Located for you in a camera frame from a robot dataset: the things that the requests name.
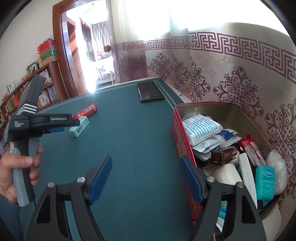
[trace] table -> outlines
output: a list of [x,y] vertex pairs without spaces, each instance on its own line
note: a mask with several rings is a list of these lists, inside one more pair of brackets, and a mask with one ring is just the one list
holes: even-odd
[[[164,100],[141,103],[136,86],[139,81],[134,81],[44,110],[75,114],[92,103],[98,106],[78,138],[70,136],[69,128],[41,138],[44,153],[36,201],[48,182],[72,182],[109,154],[112,171],[99,200],[91,206],[105,240],[188,239],[192,222],[171,134],[173,108],[182,100],[164,81],[153,80]],[[66,208],[73,240],[80,240],[69,202]],[[24,233],[33,209],[30,204],[21,211]]]

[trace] blue sleeve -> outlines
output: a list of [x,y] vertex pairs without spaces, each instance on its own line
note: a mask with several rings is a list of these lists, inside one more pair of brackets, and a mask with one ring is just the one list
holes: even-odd
[[20,206],[12,205],[0,196],[0,217],[15,239],[21,241]]

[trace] person's arm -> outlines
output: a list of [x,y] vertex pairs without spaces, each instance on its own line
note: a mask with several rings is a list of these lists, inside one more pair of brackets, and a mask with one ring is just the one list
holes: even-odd
[[33,167],[30,171],[33,186],[39,184],[39,165],[41,163],[42,147],[39,146],[34,158],[28,156],[10,155],[7,152],[0,160],[0,218],[15,237],[21,241],[20,207],[17,205],[17,195],[12,180],[12,169]]

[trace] sheer curtain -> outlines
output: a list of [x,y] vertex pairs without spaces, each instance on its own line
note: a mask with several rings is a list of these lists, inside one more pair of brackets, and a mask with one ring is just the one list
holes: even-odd
[[281,232],[296,208],[296,48],[277,17],[260,0],[106,4],[117,83],[156,76],[192,101],[236,104],[282,155]]
[[94,40],[96,42],[96,51],[104,52],[104,46],[110,45],[108,32],[108,22],[102,22],[92,25]]

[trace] glide logo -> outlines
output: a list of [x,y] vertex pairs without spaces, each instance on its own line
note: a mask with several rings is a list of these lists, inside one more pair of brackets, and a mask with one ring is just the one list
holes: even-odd
[[267,177],[273,177],[274,176],[274,171],[272,169],[266,169],[263,171],[263,174]]
[[52,121],[67,121],[68,118],[66,116],[51,116],[50,122]]

